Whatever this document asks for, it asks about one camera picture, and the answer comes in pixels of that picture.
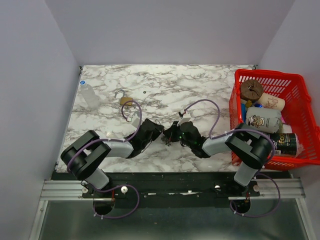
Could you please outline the large brass padlock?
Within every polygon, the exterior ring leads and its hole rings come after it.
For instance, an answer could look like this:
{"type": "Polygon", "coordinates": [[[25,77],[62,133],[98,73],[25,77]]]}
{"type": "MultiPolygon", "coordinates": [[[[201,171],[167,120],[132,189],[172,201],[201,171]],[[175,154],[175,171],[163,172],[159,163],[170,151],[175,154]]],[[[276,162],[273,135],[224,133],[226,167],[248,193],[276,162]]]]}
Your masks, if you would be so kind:
{"type": "Polygon", "coordinates": [[[119,89],[118,91],[115,92],[114,97],[117,98],[117,95],[122,93],[122,97],[120,98],[119,104],[121,106],[132,106],[133,105],[133,98],[126,96],[126,91],[123,89],[119,89]]]}

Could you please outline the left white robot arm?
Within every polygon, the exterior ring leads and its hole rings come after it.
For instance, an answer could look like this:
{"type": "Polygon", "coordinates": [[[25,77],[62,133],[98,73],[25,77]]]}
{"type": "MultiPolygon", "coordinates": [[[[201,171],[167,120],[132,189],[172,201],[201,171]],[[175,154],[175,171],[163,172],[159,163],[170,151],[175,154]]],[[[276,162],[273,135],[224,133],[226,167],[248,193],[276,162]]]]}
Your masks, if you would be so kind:
{"type": "Polygon", "coordinates": [[[142,153],[147,145],[155,141],[164,126],[145,119],[136,134],[125,137],[126,141],[103,142],[100,136],[89,130],[67,147],[60,159],[67,165],[67,171],[77,180],[86,181],[101,198],[111,191],[110,178],[99,168],[105,158],[120,157],[131,159],[142,153]]]}

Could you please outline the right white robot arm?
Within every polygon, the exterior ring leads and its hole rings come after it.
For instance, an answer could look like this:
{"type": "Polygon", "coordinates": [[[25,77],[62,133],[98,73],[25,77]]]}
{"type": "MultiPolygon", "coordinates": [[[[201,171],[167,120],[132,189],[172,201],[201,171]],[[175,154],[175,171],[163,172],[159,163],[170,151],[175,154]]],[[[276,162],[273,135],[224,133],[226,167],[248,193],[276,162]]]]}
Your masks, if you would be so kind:
{"type": "Polygon", "coordinates": [[[245,123],[224,134],[204,137],[191,121],[175,121],[163,132],[163,140],[166,144],[179,142],[198,158],[233,152],[242,161],[230,183],[230,191],[236,196],[247,192],[249,182],[276,153],[269,136],[245,123]]]}

